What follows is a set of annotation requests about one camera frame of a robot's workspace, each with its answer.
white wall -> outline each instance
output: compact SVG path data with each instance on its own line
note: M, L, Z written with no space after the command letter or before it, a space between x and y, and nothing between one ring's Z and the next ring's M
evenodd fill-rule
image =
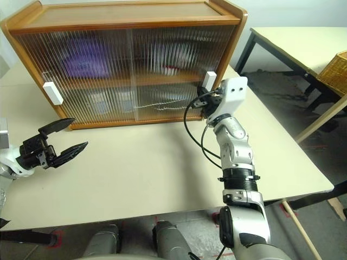
M42 0L42 4L96 2L97 0ZM1 0L0 19L17 11L31 0ZM231 65L235 66L250 34L250 27L327 26L347 27L347 0L232 0L248 11L248 20ZM0 53L12 67L18 57L11 45L0 34ZM286 66L271 54L256 46L245 66L245 71L285 70Z

purple object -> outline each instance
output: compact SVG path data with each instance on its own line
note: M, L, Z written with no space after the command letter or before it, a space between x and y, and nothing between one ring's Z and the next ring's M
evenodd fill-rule
M108 77L105 46L95 39L81 38L68 41L69 49L63 64L69 77Z

black cable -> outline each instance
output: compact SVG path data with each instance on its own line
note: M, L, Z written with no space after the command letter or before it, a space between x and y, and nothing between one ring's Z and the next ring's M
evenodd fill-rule
M193 105L193 103L194 103L195 101L197 101L197 100L200 99L200 98L203 98L204 96L207 96L207 95L210 95L210 94L213 94L213 93L215 93L215 91L210 91L210 92L207 92L207 93L205 93L205 94L202 94L202 95L200 95L200 96L194 98L194 99L187 105L187 107L186 107L186 109L185 109L185 111L184 111L184 115L183 115L184 128L185 128L185 130L187 130L187 133L188 133L189 136L193 139L193 141L194 141L197 145L199 145L199 147L201 147L201 145L200 145L199 142L194 138L194 136L192 136L192 134L190 133L190 131L189 131L189 129L188 129L188 126L187 126L187 113L188 113L189 108L191 107L191 105ZM218 159L221 158L220 156L218 156L217 154L211 152L210 150L208 150L208 149L206 149L206 148L203 148L203 149L204 149L204 151L206 151L206 152L208 152L209 154L211 154L211 155L217 157Z
M206 133L206 130L207 130L208 126L205 126L205 129L204 131L202 132L202 135L201 135L201 150L202 150L202 153L205 155L205 157L211 162L213 163L214 165L216 165L218 168L222 168L221 166L219 166L217 163L215 163L214 161L212 161L211 158L208 157L208 155L206 154L205 150L204 150L204 136L205 136L205 133Z
M219 260L219 258L221 258L224 250L225 250L226 247L223 247L222 251L219 253L219 255L217 256L216 260Z

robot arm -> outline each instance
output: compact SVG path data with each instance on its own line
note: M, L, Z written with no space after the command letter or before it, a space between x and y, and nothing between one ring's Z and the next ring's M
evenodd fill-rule
M200 99L207 125L214 128L220 146L224 183L220 211L220 240L231 248L237 260L290 258L280 249L270 245L268 226L262 195L258 192L253 150L248 134L233 117L246 97L247 78L238 77L222 81L220 96ZM198 95L205 93L201 88Z
M36 166L44 169L57 168L75 158L88 142L74 145L59 156L52 145L47 144L48 135L68 127L75 119L65 118L38 129L39 134L23 141L20 147L9 144L6 119L0 121L0 209L5 202L5 192L12 180L28 177Z

wooden cabinet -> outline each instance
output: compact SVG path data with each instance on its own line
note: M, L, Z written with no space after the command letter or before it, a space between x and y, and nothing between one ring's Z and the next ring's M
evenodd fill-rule
M58 115L79 129L182 120L207 71L220 83L246 17L223 0L36 1L2 30ZM191 109L188 119L200 118Z

